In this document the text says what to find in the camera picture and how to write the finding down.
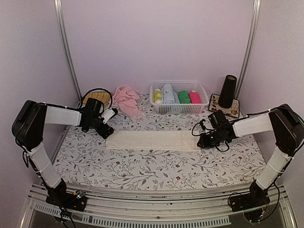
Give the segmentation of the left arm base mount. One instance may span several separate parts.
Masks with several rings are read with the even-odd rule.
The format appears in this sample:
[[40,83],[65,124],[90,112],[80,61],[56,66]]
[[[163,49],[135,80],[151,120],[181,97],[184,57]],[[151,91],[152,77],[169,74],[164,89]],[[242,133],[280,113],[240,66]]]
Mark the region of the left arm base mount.
[[63,209],[71,209],[84,212],[87,203],[87,197],[82,193],[68,193],[48,191],[46,203],[58,206]]

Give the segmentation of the cream white towel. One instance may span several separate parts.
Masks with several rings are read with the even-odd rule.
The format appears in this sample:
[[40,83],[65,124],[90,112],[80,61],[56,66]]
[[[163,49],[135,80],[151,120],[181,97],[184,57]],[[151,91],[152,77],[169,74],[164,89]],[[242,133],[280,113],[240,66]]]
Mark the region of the cream white towel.
[[106,139],[108,149],[199,152],[191,131],[117,131]]

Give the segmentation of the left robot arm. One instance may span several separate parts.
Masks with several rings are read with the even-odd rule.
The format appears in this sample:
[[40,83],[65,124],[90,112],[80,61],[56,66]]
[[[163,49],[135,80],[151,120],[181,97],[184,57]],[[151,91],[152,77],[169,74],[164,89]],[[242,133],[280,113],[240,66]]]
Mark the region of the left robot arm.
[[108,121],[118,114],[116,108],[108,107],[96,98],[82,98],[78,108],[37,103],[27,100],[17,115],[12,134],[15,143],[23,149],[23,160],[26,166],[41,178],[49,195],[60,206],[67,206],[71,197],[66,190],[64,180],[59,176],[49,159],[44,144],[43,132],[47,124],[76,126],[83,132],[95,130],[103,139],[114,133]]

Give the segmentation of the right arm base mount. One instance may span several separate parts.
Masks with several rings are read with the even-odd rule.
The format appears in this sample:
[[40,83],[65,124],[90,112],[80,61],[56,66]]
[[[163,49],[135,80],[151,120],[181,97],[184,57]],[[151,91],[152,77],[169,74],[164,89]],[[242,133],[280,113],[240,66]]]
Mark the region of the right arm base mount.
[[268,193],[250,192],[250,193],[232,193],[228,198],[228,205],[233,212],[252,209],[270,203]]

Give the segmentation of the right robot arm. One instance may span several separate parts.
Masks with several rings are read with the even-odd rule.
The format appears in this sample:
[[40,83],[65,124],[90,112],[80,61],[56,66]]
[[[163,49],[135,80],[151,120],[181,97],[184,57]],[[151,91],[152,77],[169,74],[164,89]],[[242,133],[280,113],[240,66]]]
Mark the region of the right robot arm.
[[268,203],[268,189],[285,172],[295,154],[304,145],[302,117],[288,104],[282,104],[237,120],[229,121],[222,111],[216,111],[209,115],[208,119],[212,129],[207,129],[204,123],[200,123],[203,132],[197,136],[197,146],[202,149],[218,148],[221,143],[228,145],[234,139],[247,135],[273,134],[274,151],[260,175],[251,183],[249,193],[230,199],[230,204],[239,200],[246,202],[249,207]]

